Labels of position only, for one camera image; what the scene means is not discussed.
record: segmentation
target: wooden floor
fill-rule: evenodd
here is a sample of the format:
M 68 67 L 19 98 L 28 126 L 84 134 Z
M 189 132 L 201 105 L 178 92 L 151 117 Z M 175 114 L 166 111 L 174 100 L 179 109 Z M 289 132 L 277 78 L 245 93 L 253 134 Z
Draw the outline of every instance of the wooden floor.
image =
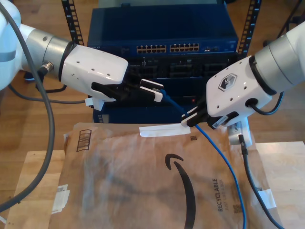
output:
M 59 0 L 15 0 L 20 10 L 22 22 L 37 29 L 71 39 Z M 97 0 L 75 0 L 81 31 L 88 39 L 92 8 Z M 237 0 L 228 5 L 233 25 L 241 36 L 249 0 Z M 274 39 L 286 20 L 291 8 L 285 0 L 264 0 L 254 32 L 249 54 L 262 48 L 263 40 Z M 26 84 L 18 74 L 13 85 L 22 94 L 39 96 L 33 84 Z M 47 89 L 58 88 L 53 79 L 44 83 Z M 80 100 L 87 96 L 73 89 L 50 95 L 51 99 Z M 286 142 L 305 140 L 305 84 L 301 84 L 285 94 L 280 110 L 273 116 L 254 114 L 249 118 L 250 128 L 256 142 Z M 54 149 L 63 149 L 63 134 L 78 122 L 91 122 L 92 109 L 80 105 L 53 104 L 56 122 Z M 14 195 L 19 174 L 28 151 L 45 150 L 48 142 L 48 119 L 43 103 L 21 100 L 5 90 L 0 107 L 0 202 Z M 0 213 L 7 217 L 7 211 Z

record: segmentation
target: network switch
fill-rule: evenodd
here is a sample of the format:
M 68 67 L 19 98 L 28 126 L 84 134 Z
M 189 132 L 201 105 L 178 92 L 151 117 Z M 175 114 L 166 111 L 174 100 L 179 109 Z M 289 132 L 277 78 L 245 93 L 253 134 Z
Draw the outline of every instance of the network switch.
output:
M 125 59 L 235 53 L 237 44 L 221 4 L 94 9 L 88 38 L 88 47 Z

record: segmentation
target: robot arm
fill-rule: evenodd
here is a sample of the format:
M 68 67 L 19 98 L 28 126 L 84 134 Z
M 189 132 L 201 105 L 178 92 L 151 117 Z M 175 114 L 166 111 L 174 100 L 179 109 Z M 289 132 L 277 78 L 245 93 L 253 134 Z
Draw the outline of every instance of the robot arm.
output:
M 129 73 L 128 62 L 121 57 L 73 44 L 26 25 L 21 25 L 20 30 L 26 35 L 36 68 L 52 63 L 50 73 L 63 84 L 92 96 L 95 109 L 101 110 L 104 102 L 126 98 L 130 90 L 140 90 L 148 99 L 157 102 L 162 99 L 162 94 L 153 89 L 162 89 L 163 85 Z M 29 70 L 24 54 L 20 68 Z
M 0 1 L 20 28 L 36 69 L 42 67 L 44 75 L 50 72 L 63 84 L 92 96 L 91 102 L 95 109 L 101 110 L 104 102 L 126 98 L 131 90 L 139 90 L 148 99 L 161 101 L 162 94 L 158 90 L 163 85 L 142 80 L 130 73 L 125 59 L 23 25 L 18 9 L 7 0 Z M 2 14 L 0 50 L 1 90 L 20 69 L 30 71 L 15 32 Z
M 286 91 L 305 80 L 305 22 L 264 47 L 212 77 L 206 85 L 206 100 L 183 117 L 194 126 L 207 122 L 213 129 L 227 126 L 248 131 L 247 117 L 254 113 L 249 104 L 261 108 L 272 95 Z M 245 138 L 251 145 L 251 138 Z M 238 137 L 231 143 L 238 144 Z

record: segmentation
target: black cable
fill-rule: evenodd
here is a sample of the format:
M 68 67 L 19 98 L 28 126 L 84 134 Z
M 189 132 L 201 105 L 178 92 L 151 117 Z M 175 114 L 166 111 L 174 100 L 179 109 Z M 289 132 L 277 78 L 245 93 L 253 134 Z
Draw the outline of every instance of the black cable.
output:
M 284 32 L 284 30 L 287 28 L 287 25 L 289 26 L 289 23 L 293 17 L 293 15 L 295 14 L 295 12 L 297 11 L 297 9 L 299 8 L 300 4 L 302 3 L 302 0 L 299 0 L 296 4 L 295 7 L 292 9 L 290 15 L 288 16 L 285 24 L 283 25 L 283 27 L 281 28 L 281 31 L 279 32 L 277 38 L 279 38 L 280 36 L 282 36 L 282 33 Z
M 284 92 L 281 92 L 275 107 L 271 111 L 262 111 L 261 109 L 257 108 L 255 104 L 249 104 L 248 106 L 253 108 L 253 110 L 255 110 L 257 113 L 261 115 L 273 115 L 275 112 L 277 112 L 278 108 L 281 106 L 281 103 L 283 101 L 283 96 L 284 96 Z
M 57 92 L 62 92 L 62 91 L 64 91 L 66 88 L 67 88 L 67 85 L 64 84 L 62 88 L 58 88 L 58 89 L 49 89 L 49 90 L 46 90 L 46 93 L 57 93 Z
M 10 207 L 14 206 L 17 203 L 20 203 L 20 201 L 22 201 L 28 194 L 30 194 L 35 187 L 40 183 L 41 179 L 43 178 L 44 174 L 46 173 L 50 160 L 51 160 L 51 156 L 52 156 L 52 152 L 53 152 L 53 147 L 54 147 L 54 139 L 55 139 L 55 122 L 54 122 L 54 116 L 53 116 L 53 111 L 52 111 L 52 107 L 51 104 L 49 102 L 48 96 L 46 94 L 46 91 L 43 88 L 42 82 L 40 81 L 40 78 L 36 72 L 36 68 L 33 62 L 33 59 L 31 57 L 30 51 L 27 47 L 27 44 L 24 41 L 24 38 L 21 34 L 21 31 L 19 30 L 17 24 L 15 23 L 14 19 L 10 16 L 10 14 L 7 12 L 7 10 L 5 9 L 5 7 L 2 5 L 2 3 L 0 2 L 0 11 L 3 14 L 3 16 L 5 17 L 6 21 L 11 25 L 11 27 L 13 28 L 19 42 L 20 45 L 23 49 L 24 55 L 28 61 L 28 65 L 30 67 L 30 70 L 34 76 L 34 79 L 37 83 L 38 89 L 41 93 L 42 96 L 42 100 L 44 101 L 44 104 L 46 106 L 46 110 L 47 110 L 47 114 L 48 114 L 48 120 L 49 120 L 49 140 L 48 140 L 48 147 L 47 147 L 47 152 L 46 152 L 46 156 L 45 159 L 42 163 L 42 166 L 37 174 L 37 176 L 34 178 L 34 180 L 23 190 L 21 191 L 19 194 L 17 194 L 16 196 L 14 196 L 13 198 L 9 199 L 8 201 L 4 202 L 3 204 L 0 205 L 0 212 L 5 211 L 6 209 L 9 209 Z
M 21 99 L 30 100 L 30 101 L 37 101 L 37 102 L 43 102 L 43 99 L 40 99 L 40 98 L 31 98 L 31 97 L 27 97 L 27 96 L 24 96 L 24 95 L 20 94 L 19 92 L 16 91 L 16 89 L 11 84 L 8 85 L 8 88 L 10 88 L 11 91 L 15 95 L 17 95 L 19 98 L 21 98 Z M 79 100 L 79 101 L 61 101 L 61 100 L 52 100 L 52 99 L 49 99 L 49 102 L 50 103 L 55 103 L 55 104 L 83 104 L 83 103 L 85 103 L 85 100 Z
M 243 157 L 244 157 L 244 168 L 246 170 L 246 174 L 247 174 L 247 178 L 249 180 L 249 183 L 250 183 L 250 186 L 258 200 L 258 202 L 260 203 L 260 205 L 262 206 L 266 216 L 268 217 L 268 219 L 273 223 L 273 225 L 275 225 L 277 228 L 279 229 L 284 229 L 281 225 L 279 225 L 276 220 L 272 217 L 272 215 L 270 214 L 269 210 L 267 209 L 264 201 L 262 200 L 261 196 L 259 195 L 258 191 L 257 191 L 257 188 L 254 184 L 254 181 L 252 179 L 252 176 L 251 176 L 251 173 L 250 173 L 250 168 L 249 168 L 249 164 L 248 164 L 248 150 L 247 150 L 247 146 L 244 142 L 244 136 L 243 135 L 239 135 L 239 141 L 240 141 L 240 144 L 242 146 L 242 154 L 243 154 Z
M 37 70 L 37 73 L 38 73 L 38 76 L 39 76 L 41 82 L 43 83 L 44 77 L 46 76 L 46 74 L 49 73 L 49 69 L 48 69 L 45 65 L 43 65 L 43 66 L 41 66 L 41 67 Z M 62 88 L 46 90 L 46 93 L 62 92 L 62 91 L 64 91 L 66 88 L 67 88 L 67 85 L 63 85 Z

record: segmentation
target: tape strip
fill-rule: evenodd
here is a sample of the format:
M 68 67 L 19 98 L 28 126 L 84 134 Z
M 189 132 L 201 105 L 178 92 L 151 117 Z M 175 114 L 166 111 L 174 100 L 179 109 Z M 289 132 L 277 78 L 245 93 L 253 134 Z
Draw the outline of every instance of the tape strip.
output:
M 55 196 L 52 214 L 61 212 L 66 206 L 70 194 L 70 190 L 67 190 L 68 185 L 58 186 Z
M 170 125 L 154 125 L 140 127 L 141 137 L 163 137 L 163 136 L 175 136 L 186 135 L 191 133 L 189 126 L 183 126 L 181 123 Z
M 273 195 L 271 189 L 267 189 L 264 191 L 258 191 L 259 195 L 261 196 L 264 204 L 268 209 L 276 208 L 275 199 L 273 199 Z

